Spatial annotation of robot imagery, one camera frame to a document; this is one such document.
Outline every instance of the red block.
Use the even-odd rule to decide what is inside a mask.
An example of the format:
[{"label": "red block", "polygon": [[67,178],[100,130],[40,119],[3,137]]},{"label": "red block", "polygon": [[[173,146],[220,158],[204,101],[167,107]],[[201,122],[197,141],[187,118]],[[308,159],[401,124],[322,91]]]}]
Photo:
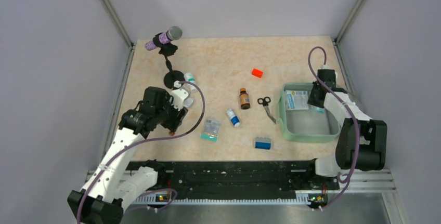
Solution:
[{"label": "red block", "polygon": [[262,77],[263,72],[261,70],[254,68],[253,71],[251,72],[251,74],[253,74],[256,77]]}]

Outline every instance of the black scissor handle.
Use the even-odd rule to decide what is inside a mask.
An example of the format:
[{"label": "black scissor handle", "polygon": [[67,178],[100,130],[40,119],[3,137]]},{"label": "black scissor handle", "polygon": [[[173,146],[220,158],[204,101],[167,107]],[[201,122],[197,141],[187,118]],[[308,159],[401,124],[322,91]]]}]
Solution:
[{"label": "black scissor handle", "polygon": [[262,104],[263,106],[267,106],[268,103],[271,103],[271,98],[270,97],[258,98],[257,103]]}]

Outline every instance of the black stand base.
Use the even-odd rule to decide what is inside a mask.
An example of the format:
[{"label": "black stand base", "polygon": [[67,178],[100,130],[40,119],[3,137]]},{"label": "black stand base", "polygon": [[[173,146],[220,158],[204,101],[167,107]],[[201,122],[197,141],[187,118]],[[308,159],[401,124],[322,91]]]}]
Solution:
[{"label": "black stand base", "polygon": [[173,89],[173,84],[175,83],[175,81],[184,81],[184,74],[180,71],[172,71],[172,72],[167,72],[167,74],[164,77],[164,85],[168,88],[168,89]]}]

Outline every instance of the scissors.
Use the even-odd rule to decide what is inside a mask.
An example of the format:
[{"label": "scissors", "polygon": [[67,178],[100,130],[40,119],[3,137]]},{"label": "scissors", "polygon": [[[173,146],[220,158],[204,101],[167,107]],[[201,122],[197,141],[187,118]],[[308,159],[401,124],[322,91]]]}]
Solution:
[{"label": "scissors", "polygon": [[276,124],[276,119],[271,115],[271,112],[269,111],[269,107],[268,107],[268,103],[271,103],[271,98],[270,97],[258,98],[257,103],[263,105],[263,108],[265,108],[268,117],[272,120],[274,124]]}]

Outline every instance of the scissor blade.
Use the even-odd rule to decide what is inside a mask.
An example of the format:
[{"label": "scissor blade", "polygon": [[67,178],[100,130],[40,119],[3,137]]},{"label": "scissor blade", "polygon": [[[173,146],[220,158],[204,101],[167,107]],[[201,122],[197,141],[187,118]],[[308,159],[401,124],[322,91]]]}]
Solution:
[{"label": "scissor blade", "polygon": [[269,111],[269,107],[268,106],[264,106],[266,114],[268,115],[268,117],[272,120],[272,122],[274,124],[276,124],[276,119],[271,115],[271,112]]}]

